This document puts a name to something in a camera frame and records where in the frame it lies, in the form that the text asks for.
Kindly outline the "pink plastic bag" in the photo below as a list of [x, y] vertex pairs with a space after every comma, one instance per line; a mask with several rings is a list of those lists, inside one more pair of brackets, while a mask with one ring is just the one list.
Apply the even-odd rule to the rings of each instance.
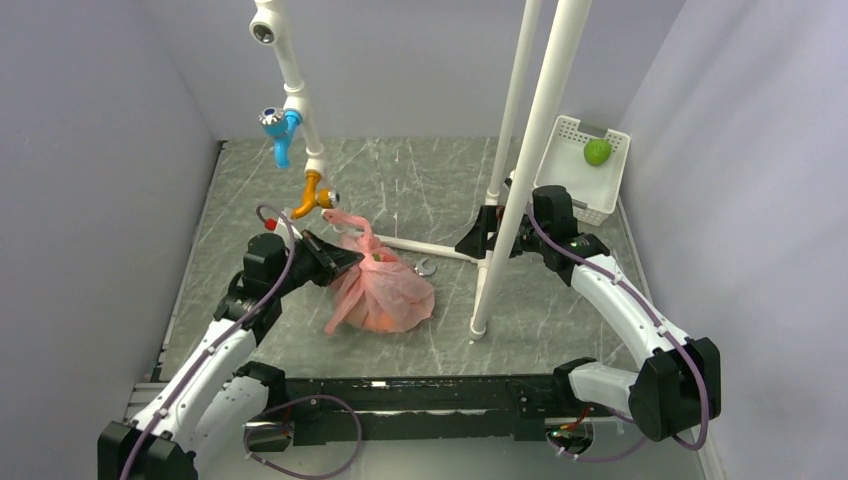
[[383, 244], [367, 219], [340, 209], [327, 210], [323, 217], [332, 226], [348, 230], [339, 237], [342, 248], [364, 255], [362, 262], [331, 283], [335, 309], [324, 327], [326, 334], [333, 334], [343, 323], [357, 328], [351, 324], [351, 315], [363, 310], [385, 312], [403, 326], [403, 332], [432, 316], [433, 286]]

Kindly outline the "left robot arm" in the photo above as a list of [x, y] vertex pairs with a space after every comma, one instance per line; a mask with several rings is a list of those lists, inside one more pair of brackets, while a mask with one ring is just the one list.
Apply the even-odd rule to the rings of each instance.
[[282, 313], [282, 298], [307, 283], [328, 286], [363, 254], [309, 231], [291, 240], [253, 237], [201, 341], [166, 386], [97, 442], [100, 479], [199, 479], [255, 417], [279, 417], [290, 401], [284, 371], [251, 360]]

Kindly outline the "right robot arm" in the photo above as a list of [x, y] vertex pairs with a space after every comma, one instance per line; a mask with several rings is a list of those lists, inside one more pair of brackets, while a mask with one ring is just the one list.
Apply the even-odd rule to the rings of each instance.
[[721, 410], [721, 360], [707, 337], [695, 339], [674, 325], [634, 286], [611, 250], [582, 233], [572, 198], [562, 186], [533, 190], [509, 255], [534, 253], [544, 266], [586, 299], [613, 328], [639, 368], [630, 372], [581, 358], [557, 367], [551, 401], [574, 415], [587, 404], [606, 407], [632, 421], [649, 440], [698, 435], [684, 447], [706, 441]]

